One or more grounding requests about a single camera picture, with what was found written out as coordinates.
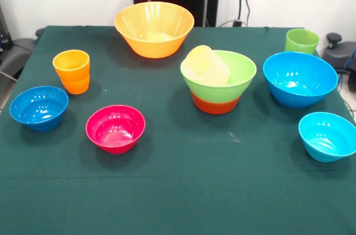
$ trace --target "pink bowl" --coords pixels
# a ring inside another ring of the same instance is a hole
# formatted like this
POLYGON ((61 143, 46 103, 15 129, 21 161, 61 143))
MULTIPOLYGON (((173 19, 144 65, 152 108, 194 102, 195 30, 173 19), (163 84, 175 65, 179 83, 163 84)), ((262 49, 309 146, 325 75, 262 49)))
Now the pink bowl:
POLYGON ((134 107, 114 105, 96 111, 87 121, 88 138, 106 152, 130 150, 142 136, 146 121, 134 107))

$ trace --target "dark blue bowl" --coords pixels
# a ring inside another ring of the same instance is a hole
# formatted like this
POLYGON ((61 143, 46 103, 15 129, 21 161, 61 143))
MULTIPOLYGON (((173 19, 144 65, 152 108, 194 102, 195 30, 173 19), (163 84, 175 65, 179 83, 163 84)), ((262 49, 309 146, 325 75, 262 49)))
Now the dark blue bowl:
POLYGON ((263 64, 268 88, 284 106, 311 106, 327 96, 338 84, 335 69, 319 57, 307 53, 282 52, 263 64))
POLYGON ((10 105, 10 115, 34 131, 56 128, 67 109, 68 95, 52 86, 40 86, 19 94, 10 105))
POLYGON ((307 114, 299 122, 299 134, 308 153, 321 162, 337 161, 356 152, 356 127, 336 114, 307 114))

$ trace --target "floor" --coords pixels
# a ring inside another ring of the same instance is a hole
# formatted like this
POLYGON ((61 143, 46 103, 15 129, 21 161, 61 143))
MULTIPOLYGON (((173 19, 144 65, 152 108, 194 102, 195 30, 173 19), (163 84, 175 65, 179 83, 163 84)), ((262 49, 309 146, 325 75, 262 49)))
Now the floor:
MULTIPOLYGON (((343 78, 343 86, 340 90, 340 94, 343 99, 350 105, 350 113, 354 113, 354 121, 356 122, 356 93, 352 93, 349 91, 347 87, 348 75, 344 75, 343 78)), ((15 86, 15 82, 10 79, 0 75, 0 113, 2 112, 2 108, 8 101, 10 94, 15 86)))

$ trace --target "bowl rim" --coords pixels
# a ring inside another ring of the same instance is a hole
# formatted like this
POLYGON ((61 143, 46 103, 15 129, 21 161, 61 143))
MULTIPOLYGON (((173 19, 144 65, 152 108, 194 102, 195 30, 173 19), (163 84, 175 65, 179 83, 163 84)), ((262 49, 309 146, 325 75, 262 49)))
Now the bowl rim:
POLYGON ((200 86, 202 86, 202 87, 212 88, 212 89, 233 88, 233 87, 236 87, 236 86, 245 84, 245 83, 251 81, 251 80, 255 77, 255 75, 256 75, 256 73, 257 73, 257 66, 256 66, 255 62, 254 62, 251 58, 249 58, 249 57, 247 57, 247 56, 245 56, 245 55, 243 55, 243 54, 241 54, 241 53, 237 53, 237 52, 233 52, 233 51, 225 51, 225 50, 212 50, 212 51, 213 51, 213 52, 228 52, 228 53, 233 53, 233 54, 239 55, 240 57, 242 57, 242 58, 244 58, 244 59, 247 59, 247 60, 253 65, 253 67, 254 67, 254 73, 253 73, 248 79, 246 79, 246 80, 244 80, 244 81, 241 81, 241 82, 239 82, 239 83, 236 83, 236 84, 226 84, 226 85, 222 85, 222 86, 207 85, 207 84, 202 84, 202 83, 200 83, 200 82, 194 81, 194 80, 192 80, 192 79, 190 79, 190 78, 188 78, 188 77, 186 77, 186 76, 184 75, 183 70, 182 70, 182 64, 183 64, 183 62, 184 62, 184 60, 183 60, 183 61, 181 62, 181 64, 180 64, 180 72, 181 72, 181 74, 183 75, 183 77, 186 78, 187 80, 193 82, 194 84, 200 85, 200 86))
POLYGON ((89 54, 87 52, 85 52, 85 51, 77 50, 77 49, 66 50, 66 51, 60 52, 52 60, 52 64, 53 64, 54 68, 59 70, 59 71, 75 71, 75 70, 79 70, 79 69, 85 67, 86 65, 88 65, 89 62, 90 62, 89 54), (81 52, 81 53, 84 53, 87 56, 87 61, 85 62, 85 64, 81 65, 80 67, 72 68, 72 69, 63 69, 63 68, 60 68, 60 67, 56 66, 55 65, 55 60, 57 59, 57 57, 60 56, 61 54, 68 53, 68 52, 81 52))
POLYGON ((68 104, 69 104, 69 96, 68 94, 62 90, 61 88, 58 88, 58 87, 55 87, 55 86, 50 86, 50 85, 44 85, 44 86, 37 86, 37 87, 33 87, 33 88, 30 88, 30 89, 27 89, 23 92, 21 92, 20 94, 18 94, 11 102, 10 106, 9 106, 9 113, 10 113, 10 116, 17 122, 21 123, 21 124, 24 124, 24 125, 37 125, 37 124, 42 124, 42 123, 45 123, 45 122, 49 122, 53 119, 55 119, 56 117, 60 116, 68 107, 68 104), (52 89, 57 89, 59 91, 61 91, 62 93, 64 93, 65 97, 67 98, 66 99, 66 105, 63 107, 63 109, 60 111, 60 113, 56 114, 55 116, 53 117, 50 117, 50 118, 47 118, 45 120, 41 120, 41 121, 38 121, 36 123, 28 123, 28 122, 24 122, 24 121, 21 121, 19 120, 17 117, 13 116, 12 113, 11 113, 11 108, 13 106, 13 103, 16 99, 18 99, 21 95, 25 94, 26 92, 29 92, 31 90, 34 90, 34 89, 40 89, 40 88, 52 88, 52 89))
POLYGON ((180 39, 180 38, 182 38, 182 37, 185 37, 185 36, 187 36, 188 33, 193 29, 195 20, 194 20, 194 16, 192 15, 192 13, 191 13, 188 9, 184 8, 183 6, 179 6, 178 4, 175 4, 175 3, 167 3, 167 4, 170 4, 170 5, 173 5, 173 6, 181 7, 183 10, 185 10, 185 11, 187 11, 187 12, 189 13, 190 18, 192 19, 192 25, 191 25, 191 27, 188 29, 188 31, 186 31, 184 34, 182 34, 182 35, 180 35, 180 36, 178 36, 178 37, 175 37, 175 38, 173 38, 173 39, 168 39, 168 40, 166 40, 166 41, 158 42, 158 41, 148 41, 148 40, 145 40, 145 39, 134 38, 134 37, 131 37, 130 35, 127 35, 127 34, 124 33, 124 32, 121 32, 121 31, 117 28, 117 26, 116 26, 116 20, 118 19, 119 15, 120 15, 122 12, 124 12, 125 10, 128 10, 128 9, 131 8, 131 7, 137 6, 138 4, 144 4, 144 3, 154 3, 154 4, 157 4, 157 3, 167 3, 167 2, 151 1, 151 2, 135 3, 135 4, 132 4, 132 5, 130 5, 130 6, 125 7, 125 8, 122 9, 120 12, 118 12, 118 13, 116 14, 116 16, 115 16, 113 25, 115 26, 116 30, 117 30, 121 35, 123 35, 124 37, 127 37, 127 38, 129 38, 129 39, 131 39, 131 40, 133 40, 133 41, 138 41, 138 42, 164 43, 164 42, 172 42, 172 41, 175 41, 175 40, 180 39))
POLYGON ((323 153, 323 154, 326 154, 327 156, 333 156, 333 157, 347 157, 347 156, 351 156, 353 155, 354 153, 356 153, 356 147, 355 147, 355 150, 353 152, 350 152, 348 154, 333 154, 333 153, 325 153, 323 151, 320 151, 319 149, 316 149, 314 146, 312 146, 311 144, 308 143, 308 141, 305 139, 304 135, 302 134, 301 130, 300 130, 300 127, 302 125, 302 122, 307 118, 307 117, 310 117, 311 115, 314 115, 314 114, 318 114, 318 115, 321 115, 321 114, 326 114, 326 115, 330 115, 330 116, 333 116, 333 117, 336 117, 336 118, 339 118, 341 119, 343 122, 345 122, 347 125, 350 125, 352 126, 354 129, 356 129, 355 125, 352 124, 350 121, 348 121, 347 119, 337 115, 337 114, 332 114, 332 113, 329 113, 329 112, 313 112, 313 113, 310 113, 310 114, 306 114, 303 118, 301 118, 301 120, 299 121, 299 124, 298 124, 298 131, 299 131, 299 135, 301 136, 302 140, 304 142, 306 142, 308 144, 308 146, 310 146, 311 148, 313 148, 314 150, 320 152, 320 153, 323 153))
POLYGON ((338 81, 339 81, 339 78, 338 78, 338 74, 337 72, 335 71, 335 69, 325 60, 323 60, 322 58, 318 57, 318 56, 315 56, 313 54, 310 54, 310 53, 301 53, 301 52, 295 52, 295 51, 286 51, 286 52, 279 52, 279 53, 275 53, 275 54, 272 54, 271 56, 269 56, 265 62, 263 63, 263 67, 262 67, 262 70, 263 70, 263 75, 265 77, 265 79, 270 83, 272 84, 273 86, 275 86, 276 88, 278 88, 280 91, 283 91, 285 93, 288 93, 288 94, 293 94, 293 95, 296 95, 296 96, 299 96, 299 97, 319 97, 319 96, 324 96, 324 95, 327 95, 328 93, 332 92, 336 86, 338 85, 338 81), (304 55, 304 56, 309 56, 311 58, 314 58, 314 59, 317 59, 318 62, 322 62, 324 63, 326 66, 328 66, 329 68, 331 68, 331 71, 333 71, 332 73, 334 74, 334 78, 335 78, 335 83, 334 83, 334 86, 329 90, 329 91, 326 91, 326 92, 323 92, 323 93, 319 93, 319 94, 315 94, 315 95, 308 95, 308 94, 299 94, 299 93, 293 93, 293 92, 288 92, 282 88, 280 88, 278 85, 274 84, 274 82, 272 82, 267 76, 266 76, 266 73, 265 73, 265 66, 268 62, 268 60, 272 59, 272 58, 275 58, 276 56, 279 56, 279 55, 283 55, 283 54, 286 54, 286 53, 293 53, 293 54, 298 54, 298 55, 304 55))
POLYGON ((141 138, 141 136, 142 136, 142 134, 144 133, 145 129, 146 129, 146 119, 145 119, 144 115, 143 115, 137 108, 132 107, 132 106, 127 106, 127 105, 125 105, 125 104, 112 104, 112 105, 110 105, 110 106, 102 107, 102 108, 98 109, 97 111, 95 111, 94 113, 92 113, 91 116, 88 118, 87 123, 85 124, 85 133, 87 134, 88 139, 91 140, 92 143, 94 143, 95 145, 97 145, 97 146, 99 146, 99 147, 101 147, 101 148, 102 148, 102 147, 103 147, 103 148, 121 148, 121 147, 127 147, 127 145, 129 145, 130 143, 135 143, 135 142, 137 142, 137 141, 141 138), (94 141, 94 139, 93 139, 91 136, 89 136, 89 134, 88 134, 88 124, 89 124, 90 119, 91 119, 94 115, 96 115, 98 112, 100 112, 100 111, 102 111, 102 110, 104 110, 104 109, 106 109, 106 108, 110 108, 110 107, 125 107, 125 108, 131 108, 131 109, 133 109, 134 111, 136 111, 137 113, 139 113, 139 115, 140 115, 140 116, 142 117, 142 119, 144 120, 144 127, 143 127, 141 133, 140 133, 140 134, 137 136, 137 138, 134 139, 132 142, 129 142, 128 144, 121 145, 121 146, 108 146, 108 145, 100 144, 100 143, 94 141))

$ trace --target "power outlet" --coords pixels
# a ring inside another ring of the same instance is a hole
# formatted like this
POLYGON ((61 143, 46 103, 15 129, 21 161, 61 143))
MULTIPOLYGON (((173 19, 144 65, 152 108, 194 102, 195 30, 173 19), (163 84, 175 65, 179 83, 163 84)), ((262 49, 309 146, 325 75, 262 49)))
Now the power outlet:
POLYGON ((241 27, 243 25, 243 23, 241 21, 234 21, 233 23, 233 27, 241 27))

